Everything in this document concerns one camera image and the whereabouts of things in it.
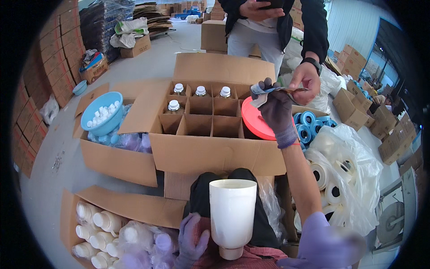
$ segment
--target concrete floor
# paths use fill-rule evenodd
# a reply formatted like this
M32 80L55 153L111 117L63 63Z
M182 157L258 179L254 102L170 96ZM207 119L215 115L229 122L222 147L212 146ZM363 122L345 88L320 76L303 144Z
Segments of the concrete floor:
M109 72L89 85L88 93L98 86L109 82L145 79L151 77L171 77L175 66L176 52L200 50L201 25L187 24L186 21L173 19L177 29L168 36L151 41L151 49L131 59L119 59L109 65ZM49 132L37 154L31 178L24 174L20 177L22 205L28 223L40 247L55 268L82 268L69 254L59 237L61 194L63 188L78 192L92 185L98 185L118 192L163 195L163 180L159 179L158 188L149 188L120 179L106 176L88 169L82 159L79 139L72 138L74 113L79 97L74 97L62 109L49 128ZM332 106L332 117L339 120ZM380 141L371 135L367 128L359 131L362 139L377 153ZM52 169L57 155L62 164ZM394 163L384 165L381 186L384 188L399 176ZM387 268L394 259L394 252L377 257L367 254L361 268Z

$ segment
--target white wall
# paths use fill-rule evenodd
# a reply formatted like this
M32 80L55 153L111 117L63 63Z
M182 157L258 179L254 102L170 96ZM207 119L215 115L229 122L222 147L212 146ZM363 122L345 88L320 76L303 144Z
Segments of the white wall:
M388 12L356 0L332 0L329 19L330 49L342 51L345 44L353 46L368 58L379 27L379 17L398 26Z

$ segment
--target smartphone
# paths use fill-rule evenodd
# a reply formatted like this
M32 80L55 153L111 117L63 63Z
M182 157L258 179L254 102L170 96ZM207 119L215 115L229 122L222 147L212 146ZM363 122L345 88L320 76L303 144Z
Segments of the smartphone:
M284 0L257 0L257 2L270 2L270 6L264 6L260 9L277 9L284 6Z

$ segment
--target blue vehicle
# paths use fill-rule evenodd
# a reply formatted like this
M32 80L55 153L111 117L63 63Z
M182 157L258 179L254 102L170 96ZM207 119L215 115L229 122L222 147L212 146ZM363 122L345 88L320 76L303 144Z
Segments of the blue vehicle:
M199 6L192 6L191 9L184 9L181 14L175 14L175 18L181 18L185 20L189 15L198 15L199 18L202 16L202 12L199 11Z

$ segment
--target glass bottle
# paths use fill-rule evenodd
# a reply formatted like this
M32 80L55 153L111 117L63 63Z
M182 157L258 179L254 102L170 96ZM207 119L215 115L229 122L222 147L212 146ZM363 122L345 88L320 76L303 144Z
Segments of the glass bottle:
M231 96L230 88L227 87L227 86L222 87L222 89L221 89L221 91L220 91L220 93L219 93L219 95L217 97L219 97L219 98L225 98L225 99L227 99L227 98L232 99L233 98Z
M203 86L198 86L196 93L193 96L206 96L206 89Z
M185 113L185 110L181 107L181 105L177 100L172 100L169 102L169 105L167 106L166 114L182 115L184 113Z
M173 94L178 96L185 96L184 86L181 83L175 85Z

